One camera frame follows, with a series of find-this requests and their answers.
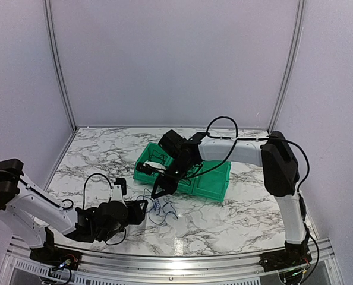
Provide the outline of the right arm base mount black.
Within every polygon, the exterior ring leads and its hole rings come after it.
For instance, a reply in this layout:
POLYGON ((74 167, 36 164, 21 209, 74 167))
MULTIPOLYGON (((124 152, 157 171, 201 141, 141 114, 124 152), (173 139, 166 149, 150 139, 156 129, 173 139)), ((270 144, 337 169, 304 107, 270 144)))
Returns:
POLYGON ((274 270, 284 270, 300 265, 308 265, 312 261, 310 251, 287 251, 281 249, 277 251, 265 252, 260 255, 259 265, 265 272, 274 270))

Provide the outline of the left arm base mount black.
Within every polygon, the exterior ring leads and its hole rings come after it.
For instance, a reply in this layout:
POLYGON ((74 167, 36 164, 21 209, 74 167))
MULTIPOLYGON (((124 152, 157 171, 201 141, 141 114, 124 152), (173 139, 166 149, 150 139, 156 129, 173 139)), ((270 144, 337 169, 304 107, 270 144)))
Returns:
POLYGON ((50 251, 45 248, 38 248, 31 250, 29 258, 53 267, 58 267, 66 260, 70 260, 70 269, 77 270, 81 261, 81 252, 64 248, 56 248, 54 251, 50 251))

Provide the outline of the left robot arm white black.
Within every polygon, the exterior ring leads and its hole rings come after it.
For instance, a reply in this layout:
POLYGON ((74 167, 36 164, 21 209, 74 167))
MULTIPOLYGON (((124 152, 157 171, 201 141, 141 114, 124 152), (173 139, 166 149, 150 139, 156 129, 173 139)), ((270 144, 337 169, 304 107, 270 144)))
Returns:
POLYGON ((107 242, 127 226, 144 221, 148 202, 125 201, 124 178, 109 184, 114 195, 107 202, 80 208, 50 196, 24 174, 23 166, 19 159, 0 161, 0 220, 48 264, 57 264, 62 257, 53 245, 51 228, 76 242, 107 242))

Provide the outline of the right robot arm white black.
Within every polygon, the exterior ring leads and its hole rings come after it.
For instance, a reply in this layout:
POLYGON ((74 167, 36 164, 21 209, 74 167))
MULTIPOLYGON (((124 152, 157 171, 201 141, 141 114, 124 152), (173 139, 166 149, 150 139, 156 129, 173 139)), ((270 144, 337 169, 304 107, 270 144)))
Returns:
POLYGON ((298 192, 300 179, 298 160, 281 132, 267 138, 217 137, 198 132, 186 139, 175 131, 168 131, 159 146, 171 158, 169 166, 150 161, 144 167, 158 174, 152 197, 172 195, 179 181, 189 179, 187 173, 203 162, 216 161, 216 170, 226 162, 252 164, 263 169, 264 187, 274 196, 285 227, 285 248, 280 260, 293 266, 304 256, 310 237, 306 220, 306 207, 298 192))

